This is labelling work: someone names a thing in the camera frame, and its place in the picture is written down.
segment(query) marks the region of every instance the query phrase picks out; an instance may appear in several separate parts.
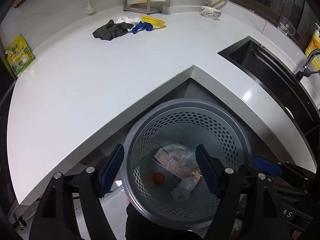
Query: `black cloth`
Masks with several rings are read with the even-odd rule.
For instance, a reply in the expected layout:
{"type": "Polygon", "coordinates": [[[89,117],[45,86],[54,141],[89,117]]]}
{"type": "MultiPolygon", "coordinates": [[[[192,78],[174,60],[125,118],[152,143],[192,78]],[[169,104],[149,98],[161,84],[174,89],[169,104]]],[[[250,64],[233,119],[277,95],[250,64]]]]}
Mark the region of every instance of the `black cloth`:
{"type": "Polygon", "coordinates": [[[133,24],[130,23],[115,23],[113,20],[110,20],[106,25],[96,29],[92,35],[96,39],[111,41],[116,37],[123,36],[132,27],[133,24]]]}
{"type": "Polygon", "coordinates": [[[127,206],[125,238],[127,240],[203,240],[194,232],[159,226],[142,216],[130,203],[127,206]]]}

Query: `black sink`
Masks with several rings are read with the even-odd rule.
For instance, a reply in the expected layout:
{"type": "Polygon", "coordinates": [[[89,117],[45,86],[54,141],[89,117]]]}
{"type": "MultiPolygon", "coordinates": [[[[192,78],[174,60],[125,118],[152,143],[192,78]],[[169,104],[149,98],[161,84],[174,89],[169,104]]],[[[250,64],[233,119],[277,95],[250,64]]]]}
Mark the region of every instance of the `black sink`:
{"type": "Polygon", "coordinates": [[[293,73],[263,45],[247,37],[219,52],[255,80],[290,117],[319,158],[319,115],[313,101],[293,73]]]}

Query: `paper receipt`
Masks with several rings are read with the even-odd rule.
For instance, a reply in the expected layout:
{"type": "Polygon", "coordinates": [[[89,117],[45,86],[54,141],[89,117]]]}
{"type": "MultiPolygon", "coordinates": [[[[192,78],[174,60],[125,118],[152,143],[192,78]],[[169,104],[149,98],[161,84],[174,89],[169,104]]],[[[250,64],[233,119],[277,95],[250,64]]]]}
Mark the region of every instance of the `paper receipt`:
{"type": "Polygon", "coordinates": [[[178,178],[183,179],[190,176],[192,170],[186,166],[180,166],[179,163],[160,148],[155,158],[172,174],[176,175],[178,178]]]}

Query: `yellow bottle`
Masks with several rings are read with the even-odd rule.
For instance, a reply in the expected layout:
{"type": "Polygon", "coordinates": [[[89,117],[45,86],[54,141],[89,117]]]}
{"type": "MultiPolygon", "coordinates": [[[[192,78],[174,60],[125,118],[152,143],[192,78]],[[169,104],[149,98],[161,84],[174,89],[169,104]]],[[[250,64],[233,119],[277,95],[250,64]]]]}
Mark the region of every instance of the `yellow bottle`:
{"type": "MultiPolygon", "coordinates": [[[[309,54],[314,50],[314,49],[320,49],[320,26],[316,24],[318,29],[315,31],[315,33],[312,35],[312,39],[306,48],[306,56],[309,56],[309,54]]],[[[320,58],[315,57],[314,60],[312,61],[313,66],[315,67],[316,70],[320,70],[320,58]]]]}

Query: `white tissue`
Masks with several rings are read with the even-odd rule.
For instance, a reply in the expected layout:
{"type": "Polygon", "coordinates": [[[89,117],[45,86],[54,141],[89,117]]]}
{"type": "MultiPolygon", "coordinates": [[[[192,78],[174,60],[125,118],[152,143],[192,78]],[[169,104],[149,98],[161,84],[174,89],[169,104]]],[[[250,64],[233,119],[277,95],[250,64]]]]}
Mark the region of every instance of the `white tissue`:
{"type": "Polygon", "coordinates": [[[121,16],[115,23],[131,23],[133,25],[138,24],[141,21],[139,17],[136,17],[134,19],[130,19],[127,16],[121,16]]]}

